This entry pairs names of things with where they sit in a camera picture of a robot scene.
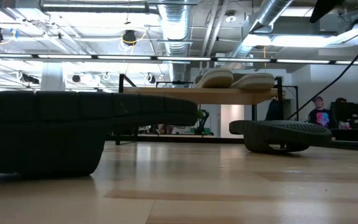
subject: silver duct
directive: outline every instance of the silver duct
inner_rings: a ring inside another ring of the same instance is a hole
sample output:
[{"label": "silver duct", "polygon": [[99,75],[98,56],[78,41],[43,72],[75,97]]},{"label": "silver duct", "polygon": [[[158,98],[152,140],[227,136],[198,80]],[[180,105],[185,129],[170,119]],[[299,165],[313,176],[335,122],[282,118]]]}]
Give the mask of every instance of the silver duct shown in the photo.
[{"label": "silver duct", "polygon": [[158,14],[156,6],[151,6],[147,2],[143,4],[91,4],[81,1],[41,1],[41,9],[44,12],[108,12],[108,13],[141,13]]},{"label": "silver duct", "polygon": [[293,0],[264,0],[260,6],[258,21],[263,26],[272,25]]},{"label": "silver duct", "polygon": [[[159,5],[161,28],[166,40],[185,40],[188,37],[190,6],[176,4]],[[185,43],[165,43],[167,55],[187,56],[189,45]],[[189,81],[186,75],[186,64],[173,63],[170,67],[172,81]]]},{"label": "silver duct", "polygon": [[[263,26],[272,25],[292,2],[293,0],[264,0],[256,21],[254,24],[250,24],[250,30],[255,26],[256,22],[259,22]],[[247,46],[241,43],[240,46],[233,51],[231,57],[246,57],[252,48],[253,46]]]}]

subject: ductwork pipe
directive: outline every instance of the ductwork pipe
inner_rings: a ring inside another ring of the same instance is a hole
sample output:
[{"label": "ductwork pipe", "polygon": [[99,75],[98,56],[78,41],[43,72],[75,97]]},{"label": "ductwork pipe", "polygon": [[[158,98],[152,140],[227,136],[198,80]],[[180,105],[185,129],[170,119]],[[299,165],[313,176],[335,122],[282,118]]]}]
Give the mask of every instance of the ductwork pipe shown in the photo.
[{"label": "ductwork pipe", "polygon": [[46,12],[108,12],[108,13],[142,13],[157,14],[156,6],[144,4],[84,4],[81,2],[47,1],[41,4]]},{"label": "ductwork pipe", "polygon": [[[158,9],[164,39],[187,39],[191,7],[170,4],[158,5]],[[189,45],[186,43],[165,43],[165,48],[169,56],[187,56],[189,52]],[[171,81],[189,81],[190,75],[186,75],[186,64],[173,63],[171,68]]]},{"label": "ductwork pipe", "polygon": [[[255,22],[259,22],[264,26],[272,25],[292,2],[293,0],[265,0],[260,7],[260,11],[257,12],[259,15]],[[243,41],[233,51],[231,57],[246,57],[252,48],[253,46],[245,45]]]},{"label": "ductwork pipe", "polygon": [[218,4],[219,4],[219,0],[214,0],[213,1],[212,10],[211,10],[211,17],[209,18],[208,27],[207,27],[206,32],[205,32],[203,47],[201,48],[201,52],[200,52],[201,57],[204,56],[206,46],[208,45],[208,40],[209,40],[209,37],[211,35],[212,26],[214,25],[214,21],[215,21],[215,15],[216,15],[216,12],[218,11]]},{"label": "ductwork pipe", "polygon": [[222,5],[222,8],[221,8],[221,13],[219,15],[218,21],[216,22],[216,26],[215,26],[214,32],[212,34],[211,43],[209,44],[208,51],[206,53],[207,56],[210,56],[211,53],[212,53],[212,49],[213,49],[213,47],[215,45],[216,37],[218,36],[219,30],[221,28],[223,17],[224,17],[224,15],[226,13],[226,9],[227,9],[228,4],[229,4],[229,0],[224,0],[223,1],[223,5]]},{"label": "ductwork pipe", "polygon": [[293,0],[264,0],[257,20],[263,26],[272,25],[292,2]]}]

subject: white column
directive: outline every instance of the white column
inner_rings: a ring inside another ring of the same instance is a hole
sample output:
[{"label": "white column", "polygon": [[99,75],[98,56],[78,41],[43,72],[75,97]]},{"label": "white column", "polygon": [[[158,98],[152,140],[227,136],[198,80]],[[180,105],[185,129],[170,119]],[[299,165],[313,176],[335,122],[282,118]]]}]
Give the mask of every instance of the white column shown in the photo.
[{"label": "white column", "polygon": [[42,69],[41,91],[65,91],[66,75],[62,63],[46,63]]},{"label": "white column", "polygon": [[244,105],[221,105],[221,138],[243,138],[229,132],[230,122],[243,119]]}]

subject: black cable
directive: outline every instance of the black cable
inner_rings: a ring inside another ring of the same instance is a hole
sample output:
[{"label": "black cable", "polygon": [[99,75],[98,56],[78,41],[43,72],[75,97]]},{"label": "black cable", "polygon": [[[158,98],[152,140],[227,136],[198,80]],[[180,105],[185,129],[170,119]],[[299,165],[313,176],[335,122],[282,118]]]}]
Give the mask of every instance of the black cable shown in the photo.
[{"label": "black cable", "polygon": [[314,7],[311,7],[306,13],[305,15],[303,15],[303,17],[305,17],[307,15],[307,13],[309,13],[312,9],[314,9]]},{"label": "black cable", "polygon": [[293,96],[295,96],[296,97],[296,95],[295,94],[293,94],[293,92],[290,90],[290,88],[289,87],[283,87],[283,88],[286,88]]},{"label": "black cable", "polygon": [[352,23],[352,22],[346,21],[345,18],[343,18],[342,15],[339,14],[338,16],[339,16],[343,21],[345,21],[345,22],[347,22],[347,23]]},{"label": "black cable", "polygon": [[313,96],[312,98],[310,98],[310,100],[308,100],[303,106],[301,106],[295,113],[293,113],[288,119],[291,119],[293,116],[295,116],[297,113],[299,113],[307,104],[309,104],[310,102],[312,102],[317,96],[319,96],[322,92],[324,92],[326,89],[328,89],[330,86],[332,86],[334,83],[336,83],[347,71],[348,69],[354,64],[354,62],[358,59],[358,54],[356,55],[356,57],[353,59],[353,61],[345,68],[345,70],[343,70],[343,72],[336,78],[334,79],[334,81],[332,81],[330,84],[328,84],[328,86],[324,87],[321,91],[319,91],[317,94],[315,94],[315,96]]}]

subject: ceiling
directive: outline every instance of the ceiling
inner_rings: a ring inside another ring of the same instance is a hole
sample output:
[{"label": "ceiling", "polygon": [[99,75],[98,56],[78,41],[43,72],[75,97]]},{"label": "ceiling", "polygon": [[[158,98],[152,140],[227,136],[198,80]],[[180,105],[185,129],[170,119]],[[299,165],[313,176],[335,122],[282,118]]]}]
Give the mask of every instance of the ceiling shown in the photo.
[{"label": "ceiling", "polygon": [[[213,46],[213,54],[232,52],[242,41],[241,30],[247,15],[257,12],[259,0],[231,1],[227,10],[234,10],[236,20],[223,20],[219,30],[219,40]],[[316,1],[294,1],[283,16],[305,17],[311,15]],[[206,35],[207,16],[213,6],[212,0],[199,0],[199,4],[191,10],[190,55],[199,56]],[[347,8],[358,9],[358,1],[347,1]],[[49,12],[48,14],[17,14],[14,11],[0,10],[0,27],[4,42],[13,36],[11,29],[17,31],[17,38],[7,44],[0,45],[0,53],[27,54],[103,54],[103,55],[165,55],[160,18],[155,14],[127,13],[94,13],[94,12]],[[132,49],[123,50],[119,46],[121,34],[125,30],[135,30],[136,37],[142,39]],[[358,46],[335,49],[336,53],[322,54],[320,48],[277,47],[266,46],[254,48],[250,54],[254,57],[280,58],[313,58],[313,59],[352,59]],[[253,68],[262,68],[264,64],[254,64]],[[270,68],[291,70],[291,65],[269,65]],[[161,80],[169,80],[167,64],[128,64],[128,63],[65,63],[68,80],[71,86],[90,86],[94,83],[72,83],[71,76],[91,74],[111,74],[108,80],[101,79],[101,85],[117,87],[119,73],[126,73],[136,85],[150,85],[144,75],[158,75]],[[26,85],[17,77],[17,71],[23,71],[34,77],[41,78],[42,62],[21,62],[0,60],[0,85]]]}]

